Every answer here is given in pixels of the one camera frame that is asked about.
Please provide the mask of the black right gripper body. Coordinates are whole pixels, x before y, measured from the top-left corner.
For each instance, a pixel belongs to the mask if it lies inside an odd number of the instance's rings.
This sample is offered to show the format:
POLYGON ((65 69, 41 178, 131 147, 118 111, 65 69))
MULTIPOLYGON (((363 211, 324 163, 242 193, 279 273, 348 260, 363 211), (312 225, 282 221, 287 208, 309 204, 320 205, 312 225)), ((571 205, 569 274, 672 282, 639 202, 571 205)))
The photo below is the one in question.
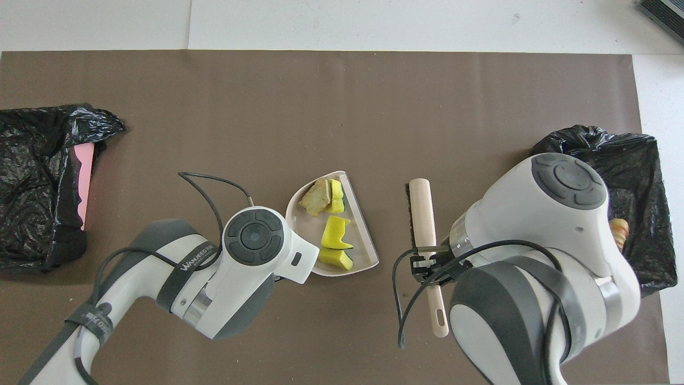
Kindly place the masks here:
POLYGON ((468 260, 473 254, 472 250, 465 251, 462 255, 455 256, 454 252, 447 251, 441 253, 441 278, 457 279, 465 271, 473 268, 472 262, 468 260))

